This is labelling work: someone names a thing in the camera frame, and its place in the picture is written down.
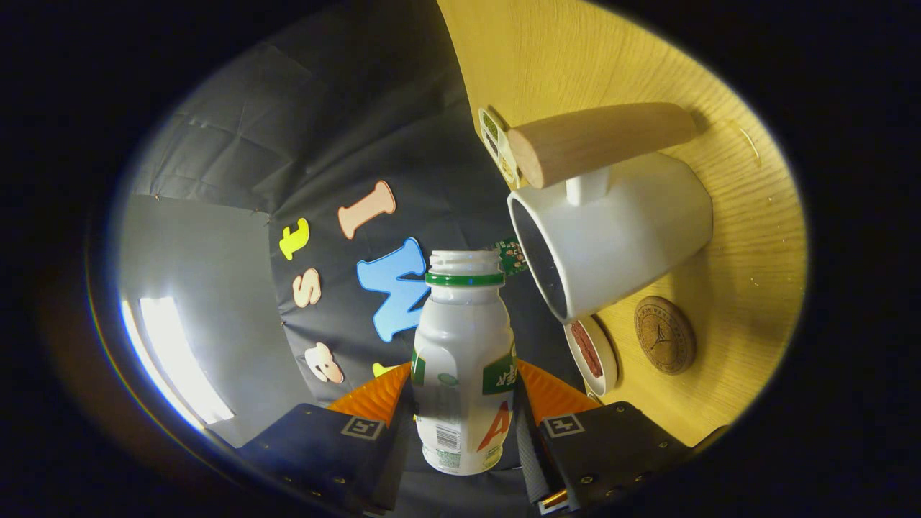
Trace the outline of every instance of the mug handle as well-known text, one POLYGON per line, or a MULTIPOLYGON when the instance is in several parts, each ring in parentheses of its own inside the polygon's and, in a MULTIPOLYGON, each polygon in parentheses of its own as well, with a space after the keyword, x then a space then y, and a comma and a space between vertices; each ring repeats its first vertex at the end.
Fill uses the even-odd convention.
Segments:
POLYGON ((574 197, 581 200, 574 205, 581 205, 589 200, 582 194, 595 188, 602 177, 604 187, 594 197, 604 194, 608 166, 687 142, 696 135, 694 119, 680 106, 644 102, 563 113, 527 123, 508 132, 508 144, 521 173, 536 189, 593 171, 586 176, 595 176, 594 180, 572 184, 574 197))

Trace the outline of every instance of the bright light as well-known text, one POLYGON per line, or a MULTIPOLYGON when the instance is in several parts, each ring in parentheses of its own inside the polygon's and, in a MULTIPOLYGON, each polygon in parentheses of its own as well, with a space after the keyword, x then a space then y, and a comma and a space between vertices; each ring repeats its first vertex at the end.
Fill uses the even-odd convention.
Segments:
POLYGON ((192 354, 172 297, 141 299, 141 314, 154 354, 167 378, 192 411, 207 424, 232 418, 233 412, 204 377, 192 354))
POLYGON ((163 397, 167 399, 167 402, 179 412, 179 415, 194 428, 200 430, 202 422, 192 415, 192 412, 185 407, 179 397, 176 397, 176 393, 169 388, 163 376, 160 376, 160 371, 157 370, 150 355, 147 354, 147 349, 144 347, 144 343, 141 342, 141 334, 137 330, 137 324, 134 323, 134 314, 131 311, 131 304, 129 304, 127 300, 122 302, 122 319, 124 320, 125 329, 128 330, 128 337, 131 338, 131 345, 134 346, 134 352, 141 360, 141 366, 144 367, 147 376, 150 376, 150 380, 154 382, 154 385, 163 394, 163 397))

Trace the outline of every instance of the wooden surface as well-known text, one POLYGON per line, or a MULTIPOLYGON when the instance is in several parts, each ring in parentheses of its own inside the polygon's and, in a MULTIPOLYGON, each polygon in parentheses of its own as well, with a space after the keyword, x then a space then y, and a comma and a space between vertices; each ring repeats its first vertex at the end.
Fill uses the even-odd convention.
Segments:
POLYGON ((575 0, 438 3, 474 121, 481 106, 515 127, 598 106, 673 102, 705 129, 664 152, 689 164, 713 197, 713 240, 598 313, 621 366, 602 401, 637 406, 688 445, 731 423, 781 360, 806 280, 799 198, 767 130, 694 59, 599 7, 575 0), (638 344, 634 308, 649 295, 677 304, 694 327, 697 357, 679 375, 657 371, 638 344))

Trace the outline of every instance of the plastic bottle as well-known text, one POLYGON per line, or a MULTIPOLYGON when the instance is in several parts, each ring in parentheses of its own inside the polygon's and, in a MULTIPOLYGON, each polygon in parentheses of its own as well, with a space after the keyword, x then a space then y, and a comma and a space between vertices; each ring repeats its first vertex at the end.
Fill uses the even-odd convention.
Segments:
POLYGON ((493 467, 512 417, 515 341, 492 252, 432 252, 432 292, 415 331, 413 393, 426 461, 474 475, 493 467))

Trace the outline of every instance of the cork coaster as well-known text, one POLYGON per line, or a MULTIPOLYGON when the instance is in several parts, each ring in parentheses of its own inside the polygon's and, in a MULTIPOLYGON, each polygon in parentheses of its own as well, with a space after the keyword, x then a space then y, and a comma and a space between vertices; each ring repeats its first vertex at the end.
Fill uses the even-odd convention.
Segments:
POLYGON ((636 337, 656 369, 678 374, 694 362, 694 330, 677 306, 661 297, 646 297, 634 312, 636 337))

